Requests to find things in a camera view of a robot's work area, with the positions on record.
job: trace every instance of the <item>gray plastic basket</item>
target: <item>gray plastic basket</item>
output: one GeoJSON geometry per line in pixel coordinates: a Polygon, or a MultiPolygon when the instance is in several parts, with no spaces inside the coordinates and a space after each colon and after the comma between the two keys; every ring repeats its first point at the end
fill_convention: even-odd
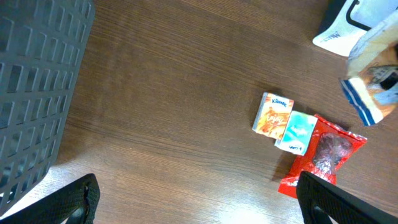
{"type": "Polygon", "coordinates": [[[0,0],[0,215],[55,162],[92,0],[0,0]]]}

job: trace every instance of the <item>wooden table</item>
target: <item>wooden table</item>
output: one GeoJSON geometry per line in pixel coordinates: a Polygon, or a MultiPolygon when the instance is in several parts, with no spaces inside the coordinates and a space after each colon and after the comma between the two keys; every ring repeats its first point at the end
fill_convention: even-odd
{"type": "Polygon", "coordinates": [[[58,161],[20,209],[87,173],[96,223],[302,223],[295,156],[251,131],[262,93],[368,137],[337,186],[398,216],[396,111],[364,127],[345,59],[312,44],[326,0],[98,0],[58,161]]]}

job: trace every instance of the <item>packaging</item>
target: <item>packaging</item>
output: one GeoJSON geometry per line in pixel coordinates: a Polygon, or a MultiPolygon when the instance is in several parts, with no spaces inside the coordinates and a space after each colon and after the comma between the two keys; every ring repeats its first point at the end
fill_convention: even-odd
{"type": "Polygon", "coordinates": [[[293,100],[264,93],[253,131],[274,139],[282,139],[293,103],[293,100]]]}
{"type": "Polygon", "coordinates": [[[292,111],[284,136],[281,140],[276,140],[275,146],[281,150],[303,156],[307,151],[317,120],[318,118],[314,116],[292,111]]]}
{"type": "Polygon", "coordinates": [[[340,80],[349,102],[366,126],[381,121],[398,105],[398,11],[360,38],[340,80]]]}
{"type": "Polygon", "coordinates": [[[297,198],[296,186],[301,171],[309,171],[329,183],[336,184],[335,171],[363,145],[366,138],[345,131],[316,114],[318,122],[313,130],[307,153],[297,156],[289,174],[282,179],[278,192],[297,198]]]}

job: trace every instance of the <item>red plastic bag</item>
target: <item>red plastic bag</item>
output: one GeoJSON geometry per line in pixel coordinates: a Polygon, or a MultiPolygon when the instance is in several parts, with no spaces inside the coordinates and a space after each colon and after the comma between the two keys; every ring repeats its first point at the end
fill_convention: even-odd
{"type": "Polygon", "coordinates": [[[307,153],[297,156],[289,174],[282,179],[278,192],[297,198],[296,186],[301,171],[309,171],[336,184],[335,171],[363,145],[367,139],[315,115],[318,122],[312,133],[307,153]]]}

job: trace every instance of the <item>tissue package label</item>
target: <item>tissue package label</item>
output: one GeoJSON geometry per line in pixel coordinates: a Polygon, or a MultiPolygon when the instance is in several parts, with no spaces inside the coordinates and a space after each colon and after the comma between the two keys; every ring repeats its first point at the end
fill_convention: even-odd
{"type": "Polygon", "coordinates": [[[274,139],[282,139],[293,103],[293,100],[264,93],[253,124],[253,131],[274,139]]]}
{"type": "Polygon", "coordinates": [[[313,129],[318,118],[292,111],[282,140],[277,140],[275,146],[281,150],[304,156],[310,143],[313,129]]]}

